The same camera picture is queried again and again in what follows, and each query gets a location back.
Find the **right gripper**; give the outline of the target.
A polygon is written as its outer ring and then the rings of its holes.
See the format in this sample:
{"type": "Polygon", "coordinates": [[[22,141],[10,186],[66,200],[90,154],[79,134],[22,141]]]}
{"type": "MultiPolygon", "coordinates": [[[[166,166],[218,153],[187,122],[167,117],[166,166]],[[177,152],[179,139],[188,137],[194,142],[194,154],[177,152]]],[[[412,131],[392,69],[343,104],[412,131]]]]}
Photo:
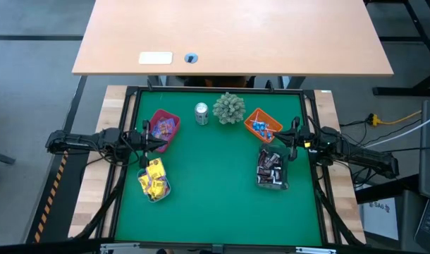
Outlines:
{"type": "Polygon", "coordinates": [[[286,147],[290,148],[288,159],[294,161],[297,158],[297,147],[302,147],[309,151],[317,151],[319,136],[311,133],[308,126],[300,128],[300,117],[296,116],[288,131],[279,131],[273,133],[286,147]]]}

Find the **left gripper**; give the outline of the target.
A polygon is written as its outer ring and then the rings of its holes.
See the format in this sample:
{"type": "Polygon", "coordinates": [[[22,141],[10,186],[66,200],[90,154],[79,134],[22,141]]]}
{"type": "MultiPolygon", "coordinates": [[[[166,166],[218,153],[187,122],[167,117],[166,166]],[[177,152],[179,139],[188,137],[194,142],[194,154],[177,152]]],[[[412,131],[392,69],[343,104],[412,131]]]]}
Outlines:
{"type": "Polygon", "coordinates": [[[147,168],[149,159],[147,158],[148,140],[151,143],[163,143],[161,145],[150,145],[150,151],[164,151],[168,141],[161,138],[156,138],[153,135],[149,137],[150,122],[148,120],[142,121],[142,132],[133,130],[128,135],[128,143],[131,150],[137,157],[140,168],[147,168]]]}

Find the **orange plastic basket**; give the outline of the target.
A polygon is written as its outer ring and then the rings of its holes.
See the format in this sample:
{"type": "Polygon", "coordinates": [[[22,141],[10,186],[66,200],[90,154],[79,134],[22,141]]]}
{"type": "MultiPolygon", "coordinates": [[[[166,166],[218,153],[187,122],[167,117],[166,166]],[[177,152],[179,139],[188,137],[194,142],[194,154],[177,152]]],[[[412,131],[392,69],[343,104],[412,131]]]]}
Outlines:
{"type": "Polygon", "coordinates": [[[283,126],[275,120],[273,117],[269,116],[265,111],[260,108],[256,108],[244,121],[244,125],[246,129],[251,132],[254,136],[260,139],[263,143],[270,143],[274,140],[274,132],[282,131],[283,126]],[[268,128],[265,128],[264,131],[255,131],[252,127],[252,123],[255,120],[256,116],[258,116],[258,121],[263,123],[264,121],[268,123],[268,128]],[[269,140],[266,137],[267,133],[272,134],[272,138],[269,140]]]}

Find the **grey translucent plastic bin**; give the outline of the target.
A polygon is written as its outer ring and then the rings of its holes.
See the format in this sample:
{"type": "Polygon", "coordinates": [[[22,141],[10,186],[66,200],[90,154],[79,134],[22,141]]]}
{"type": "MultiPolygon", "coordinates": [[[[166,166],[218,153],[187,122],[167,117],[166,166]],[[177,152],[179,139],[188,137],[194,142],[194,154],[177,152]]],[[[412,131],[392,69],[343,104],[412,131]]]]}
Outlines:
{"type": "Polygon", "coordinates": [[[274,184],[274,183],[263,183],[263,184],[258,183],[258,176],[260,176],[257,174],[258,166],[256,167],[256,184],[261,188],[268,188],[268,189],[280,190],[280,191],[287,190],[289,188],[289,183],[288,183],[289,150],[284,145],[273,145],[273,144],[269,144],[269,143],[262,143],[259,147],[258,159],[259,159],[259,153],[262,150],[266,150],[268,152],[268,156],[267,156],[265,162],[273,155],[273,153],[280,155],[280,159],[269,169],[272,170],[272,173],[273,173],[274,169],[280,169],[281,170],[282,184],[278,185],[278,184],[274,184]]]}

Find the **red plastic bin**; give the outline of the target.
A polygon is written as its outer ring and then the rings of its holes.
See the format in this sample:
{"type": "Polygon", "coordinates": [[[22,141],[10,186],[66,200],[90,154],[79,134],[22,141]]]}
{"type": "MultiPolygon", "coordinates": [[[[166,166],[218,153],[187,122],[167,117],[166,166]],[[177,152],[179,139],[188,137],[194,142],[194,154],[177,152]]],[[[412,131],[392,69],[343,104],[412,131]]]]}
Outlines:
{"type": "Polygon", "coordinates": [[[180,129],[180,118],[172,113],[169,113],[163,109],[158,109],[153,117],[150,120],[151,126],[152,126],[152,131],[156,130],[156,124],[158,121],[163,121],[166,119],[174,119],[176,127],[174,128],[173,132],[171,133],[171,138],[169,140],[167,140],[168,142],[166,143],[166,148],[164,151],[156,151],[156,152],[160,152],[160,153],[165,153],[165,151],[168,149],[169,145],[171,144],[171,141],[175,138],[177,132],[180,129]]]}

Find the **teal plastic bin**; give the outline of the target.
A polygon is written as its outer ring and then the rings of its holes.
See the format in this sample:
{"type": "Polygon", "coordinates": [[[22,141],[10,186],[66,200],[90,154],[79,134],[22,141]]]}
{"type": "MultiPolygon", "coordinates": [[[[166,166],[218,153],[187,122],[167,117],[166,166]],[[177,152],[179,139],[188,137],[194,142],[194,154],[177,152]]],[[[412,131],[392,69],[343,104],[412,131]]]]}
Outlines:
{"type": "MultiPolygon", "coordinates": [[[[147,174],[148,175],[148,173],[147,173],[147,171],[145,170],[145,169],[141,169],[141,170],[139,170],[138,171],[138,173],[137,173],[137,180],[138,180],[138,177],[139,176],[141,176],[141,175],[143,175],[143,174],[147,174]]],[[[169,184],[169,182],[168,182],[168,179],[166,178],[166,177],[162,177],[161,179],[163,179],[163,180],[166,180],[166,189],[167,189],[167,191],[166,191],[166,195],[162,198],[162,199],[160,199],[160,200],[163,200],[170,192],[171,192],[171,186],[170,186],[170,184],[169,184]]],[[[148,196],[148,194],[146,194],[145,195],[146,197],[147,197],[147,199],[148,199],[148,201],[150,201],[150,202],[152,202],[150,199],[149,199],[149,196],[148,196]]]]}

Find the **silver soda can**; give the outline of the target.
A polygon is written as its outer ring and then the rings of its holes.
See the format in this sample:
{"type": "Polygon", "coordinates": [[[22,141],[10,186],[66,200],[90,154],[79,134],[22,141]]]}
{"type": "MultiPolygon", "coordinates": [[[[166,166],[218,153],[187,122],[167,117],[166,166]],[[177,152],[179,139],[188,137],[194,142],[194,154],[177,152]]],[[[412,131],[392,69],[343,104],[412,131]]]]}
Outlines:
{"type": "Polygon", "coordinates": [[[207,125],[209,122],[209,108],[204,102],[199,102],[195,106],[195,119],[199,125],[207,125]]]}

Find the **artificial plant in pot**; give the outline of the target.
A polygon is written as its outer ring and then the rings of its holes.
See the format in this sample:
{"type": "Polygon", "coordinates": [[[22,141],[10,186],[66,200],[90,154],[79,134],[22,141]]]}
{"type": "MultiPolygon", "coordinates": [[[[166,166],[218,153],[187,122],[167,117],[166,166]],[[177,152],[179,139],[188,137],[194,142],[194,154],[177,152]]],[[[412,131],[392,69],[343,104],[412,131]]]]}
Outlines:
{"type": "Polygon", "coordinates": [[[226,92],[216,100],[212,112],[221,124],[241,122],[246,112],[244,99],[226,92]]]}

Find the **white pad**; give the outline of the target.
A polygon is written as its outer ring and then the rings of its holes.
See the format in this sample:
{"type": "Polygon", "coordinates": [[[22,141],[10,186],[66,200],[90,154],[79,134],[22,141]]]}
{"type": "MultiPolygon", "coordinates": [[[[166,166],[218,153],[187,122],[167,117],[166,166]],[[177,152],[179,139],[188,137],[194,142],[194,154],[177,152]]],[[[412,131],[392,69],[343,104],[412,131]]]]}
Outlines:
{"type": "Polygon", "coordinates": [[[141,52],[138,59],[140,65],[169,65],[172,62],[172,52],[141,52]]]}

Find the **green table mat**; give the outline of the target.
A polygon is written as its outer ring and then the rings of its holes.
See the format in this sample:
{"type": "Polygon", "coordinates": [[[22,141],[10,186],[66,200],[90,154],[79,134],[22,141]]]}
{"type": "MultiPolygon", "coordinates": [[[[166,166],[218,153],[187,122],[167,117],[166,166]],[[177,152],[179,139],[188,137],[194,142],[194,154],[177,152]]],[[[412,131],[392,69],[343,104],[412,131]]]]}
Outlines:
{"type": "Polygon", "coordinates": [[[180,118],[180,128],[161,154],[170,193],[150,202],[127,171],[115,238],[157,243],[318,246],[321,233],[309,157],[299,150],[288,169],[286,190],[256,184],[260,140],[243,123],[201,126],[195,105],[212,106],[216,93],[143,92],[138,119],[160,109],[180,118]]]}

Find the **black yellow hazard strip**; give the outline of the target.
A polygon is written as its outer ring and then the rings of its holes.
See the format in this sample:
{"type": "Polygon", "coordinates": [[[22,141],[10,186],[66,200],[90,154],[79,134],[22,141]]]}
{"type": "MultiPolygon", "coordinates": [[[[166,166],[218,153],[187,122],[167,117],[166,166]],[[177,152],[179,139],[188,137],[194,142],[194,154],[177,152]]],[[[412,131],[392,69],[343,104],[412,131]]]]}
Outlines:
{"type": "Polygon", "coordinates": [[[45,229],[48,216],[51,212],[51,206],[53,204],[54,198],[56,196],[56,193],[59,188],[59,184],[61,181],[61,178],[63,176],[63,171],[65,169],[66,162],[68,160],[69,152],[67,150],[64,150],[63,152],[58,152],[54,154],[54,160],[56,158],[59,158],[56,165],[51,166],[51,173],[52,178],[51,180],[47,180],[47,183],[45,185],[45,201],[44,207],[40,210],[40,217],[39,222],[37,223],[37,227],[35,229],[34,239],[32,240],[33,243],[39,243],[42,237],[42,233],[45,229]]]}

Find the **light wooden desk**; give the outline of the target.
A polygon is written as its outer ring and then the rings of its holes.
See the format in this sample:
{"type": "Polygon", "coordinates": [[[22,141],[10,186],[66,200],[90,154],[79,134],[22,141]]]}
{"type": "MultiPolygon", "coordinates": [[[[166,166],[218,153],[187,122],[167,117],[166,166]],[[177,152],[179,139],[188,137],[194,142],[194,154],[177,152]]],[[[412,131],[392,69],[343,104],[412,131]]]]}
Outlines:
{"type": "Polygon", "coordinates": [[[96,0],[80,75],[390,76],[363,0],[96,0]],[[141,52],[172,52],[140,65],[141,52]],[[186,63],[196,53],[196,63],[186,63]]]}

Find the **black table base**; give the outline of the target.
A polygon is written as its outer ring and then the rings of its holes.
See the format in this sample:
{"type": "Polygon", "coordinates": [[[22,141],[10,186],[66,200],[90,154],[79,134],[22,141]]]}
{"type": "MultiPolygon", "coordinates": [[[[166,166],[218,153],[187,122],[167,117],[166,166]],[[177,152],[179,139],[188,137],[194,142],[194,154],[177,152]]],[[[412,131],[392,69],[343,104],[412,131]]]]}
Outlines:
{"type": "MultiPolygon", "coordinates": [[[[402,4],[414,25],[417,36],[379,36],[381,42],[421,42],[430,53],[430,39],[423,28],[420,19],[410,4],[410,0],[363,0],[364,5],[377,4],[402,4]]],[[[406,96],[406,97],[430,97],[430,75],[413,87],[374,87],[375,96],[406,96]]]]}

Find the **black table frame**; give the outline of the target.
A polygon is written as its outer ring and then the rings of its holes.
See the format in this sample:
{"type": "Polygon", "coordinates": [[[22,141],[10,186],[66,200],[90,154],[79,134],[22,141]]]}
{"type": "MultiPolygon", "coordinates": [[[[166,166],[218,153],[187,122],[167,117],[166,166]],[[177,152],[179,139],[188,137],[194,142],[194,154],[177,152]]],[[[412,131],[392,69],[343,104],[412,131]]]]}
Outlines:
{"type": "MultiPolygon", "coordinates": [[[[210,87],[155,87],[149,89],[146,87],[127,87],[112,85],[107,87],[104,96],[102,109],[99,114],[97,123],[98,130],[104,130],[110,127],[123,126],[126,130],[140,128],[143,120],[138,119],[138,109],[140,98],[143,92],[196,92],[196,93],[216,93],[219,97],[223,94],[223,89],[210,87]]],[[[321,244],[318,246],[274,246],[274,245],[242,245],[242,244],[224,244],[224,243],[157,243],[144,241],[118,241],[115,238],[118,216],[121,208],[122,195],[125,187],[127,171],[129,169],[113,169],[110,164],[101,160],[98,155],[91,156],[91,162],[88,171],[83,177],[78,202],[76,206],[77,213],[85,211],[95,213],[103,197],[107,196],[114,186],[119,186],[121,194],[119,199],[109,209],[104,219],[103,228],[99,231],[100,236],[112,238],[117,243],[140,243],[145,248],[208,248],[214,251],[281,251],[293,252],[296,247],[313,247],[335,249],[337,253],[351,253],[354,246],[341,241],[340,243],[331,243],[328,241],[332,234],[332,228],[328,214],[322,209],[321,202],[318,200],[316,183],[317,174],[313,167],[310,166],[312,175],[312,184],[314,198],[317,206],[317,216],[319,220],[321,244]]]]}

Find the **silver metal bracket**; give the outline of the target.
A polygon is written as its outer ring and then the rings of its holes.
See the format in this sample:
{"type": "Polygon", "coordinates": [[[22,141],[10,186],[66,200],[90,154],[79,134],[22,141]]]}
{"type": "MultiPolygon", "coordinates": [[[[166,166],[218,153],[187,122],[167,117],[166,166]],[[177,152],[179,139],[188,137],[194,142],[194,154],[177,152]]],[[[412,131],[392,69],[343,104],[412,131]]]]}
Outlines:
{"type": "Polygon", "coordinates": [[[140,249],[140,243],[105,243],[100,245],[99,254],[114,254],[119,250],[140,249]]]}
{"type": "Polygon", "coordinates": [[[302,254],[337,254],[337,250],[328,248],[296,247],[296,253],[302,254]]]}

